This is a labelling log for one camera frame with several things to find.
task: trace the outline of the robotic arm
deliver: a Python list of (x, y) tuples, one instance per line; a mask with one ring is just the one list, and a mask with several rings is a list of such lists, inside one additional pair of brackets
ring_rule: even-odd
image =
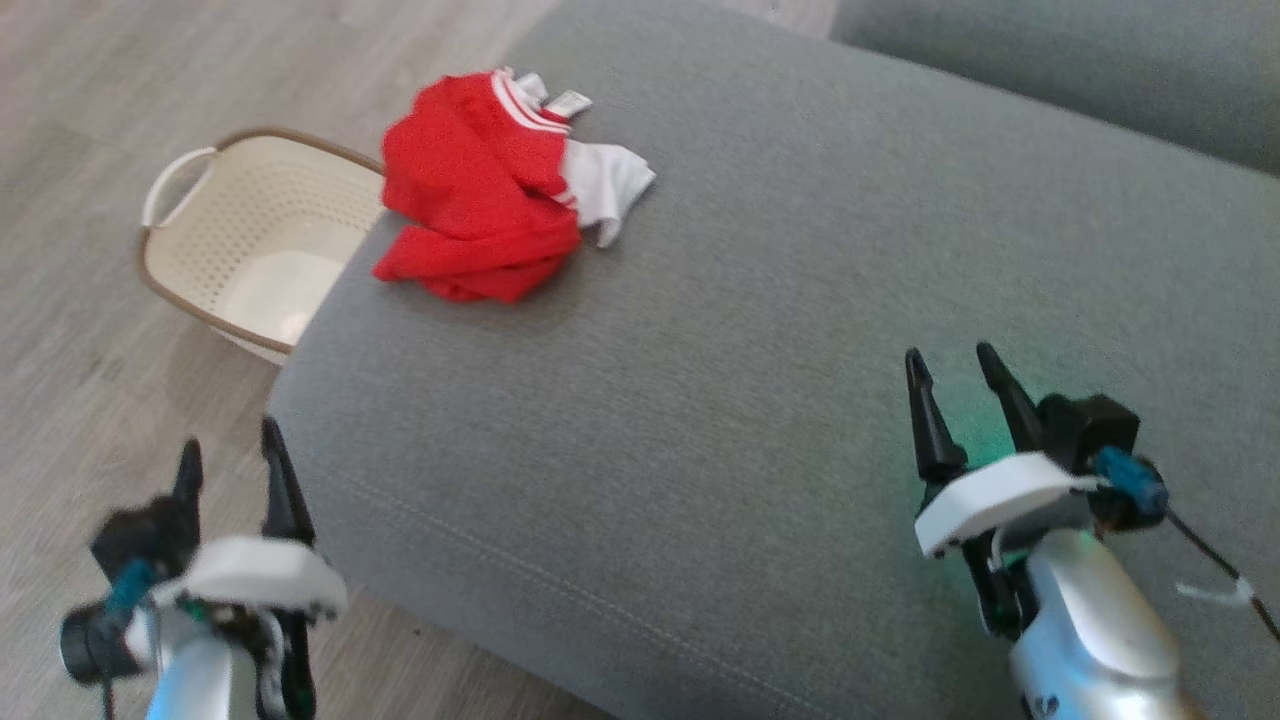
[(991, 345), (978, 345), (978, 361), (1016, 454), (970, 471), (933, 400), (924, 359), (906, 354), (925, 483), (915, 521), (920, 551), (960, 551), (984, 628), (1014, 642), (1010, 661), (1028, 717), (1203, 717), (1176, 641), (1097, 534), (1165, 518), (1164, 482), (1130, 455), (1138, 416), (1103, 395), (1051, 395), (1032, 405)]
[(342, 578), (314, 550), (293, 464), (270, 418), (261, 536), (200, 542), (200, 445), (187, 441), (173, 492), (115, 511), (91, 550), (108, 597), (63, 620), (67, 673), (104, 688), (155, 670), (147, 720), (311, 720), (307, 629), (347, 609)]

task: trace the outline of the laminate flooring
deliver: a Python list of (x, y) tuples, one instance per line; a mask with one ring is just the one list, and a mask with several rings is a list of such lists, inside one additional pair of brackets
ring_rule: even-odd
[[(719, 0), (826, 36), (836, 0)], [(253, 532), (275, 368), (137, 278), (143, 195), (169, 160), (279, 124), (369, 155), (413, 92), (494, 65), (554, 0), (0, 0), (0, 720), (101, 716), (55, 633), (104, 582), (109, 507), (205, 451), (207, 536)], [(324, 719), (600, 719), (356, 588), (314, 634)], [(118, 687), (141, 719), (152, 682)]]

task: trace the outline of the sofa seam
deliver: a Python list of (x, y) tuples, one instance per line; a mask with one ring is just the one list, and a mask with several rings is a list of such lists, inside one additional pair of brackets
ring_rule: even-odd
[(369, 486), (367, 483), (353, 479), (349, 475), (347, 477), (347, 480), (349, 483), (348, 487), (352, 486), (358, 487), (360, 489), (364, 491), (364, 493), (372, 496), (371, 500), (381, 500), (384, 502), (389, 502), (390, 505), (401, 509), (402, 511), (425, 519), (431, 527), (434, 527), (435, 534), (445, 537), (445, 539), (449, 539), (460, 544), (461, 547), (474, 552), (483, 560), (498, 565), (499, 568), (504, 568), (508, 571), (524, 575), (534, 582), (538, 582), (548, 587), (553, 592), (561, 594), (562, 597), (573, 601), (581, 605), (582, 607), (586, 607), (588, 610), (603, 618), (604, 620), (612, 621), (622, 626), (623, 629), (631, 632), (632, 634), (643, 639), (646, 639), (663, 650), (675, 652), (677, 656), (686, 657), (694, 661), (695, 664), (712, 670), (717, 675), (730, 680), (731, 683), (736, 684), (740, 688), (748, 689), (767, 700), (772, 701), (782, 700), (785, 702), (790, 702), (792, 705), (796, 705), (806, 710), (809, 714), (824, 717), (826, 720), (837, 720), (837, 716), (823, 710), (815, 703), (795, 693), (774, 687), (764, 682), (755, 674), (744, 670), (741, 667), (736, 667), (726, 662), (724, 660), (716, 657), (709, 651), (703, 650), (690, 643), (689, 641), (681, 639), (675, 634), (640, 619), (635, 614), (591, 593), (590, 591), (586, 591), (573, 584), (570, 580), (566, 580), (564, 578), (561, 578), (559, 575), (556, 575), (554, 573), (539, 568), (538, 565), (534, 565), (532, 562), (529, 562), (526, 560), (521, 560), (520, 557), (516, 557), (515, 555), (504, 550), (494, 547), (493, 544), (486, 543), (480, 538), (476, 538), (470, 533), (466, 533), (465, 530), (456, 528), (447, 520), (436, 518), (424, 510), (420, 510), (401, 500), (390, 497), (385, 492), (381, 492)]

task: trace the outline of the white laundry basket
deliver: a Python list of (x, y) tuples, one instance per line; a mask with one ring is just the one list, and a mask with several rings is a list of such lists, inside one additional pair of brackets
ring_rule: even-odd
[[(183, 168), (205, 161), (156, 218)], [(383, 211), (381, 167), (284, 129), (252, 129), (178, 158), (142, 206), (142, 278), (157, 295), (276, 365)]]

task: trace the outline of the gray sofa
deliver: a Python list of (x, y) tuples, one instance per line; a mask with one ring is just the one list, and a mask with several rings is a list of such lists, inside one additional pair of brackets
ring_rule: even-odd
[(832, 37), (1280, 174), (1275, 0), (845, 0)]
[[(1019, 717), (963, 562), (913, 534), (902, 352), (988, 461), (986, 338), (1033, 395), (1137, 409), (1280, 598), (1275, 177), (696, 3), (570, 0), (511, 61), (658, 181), (516, 306), (372, 279), (403, 220), (374, 228), (270, 402), (353, 579), (626, 720)], [(1257, 619), (1174, 591), (1212, 565), (1112, 547), (1211, 716), (1272, 717)]]

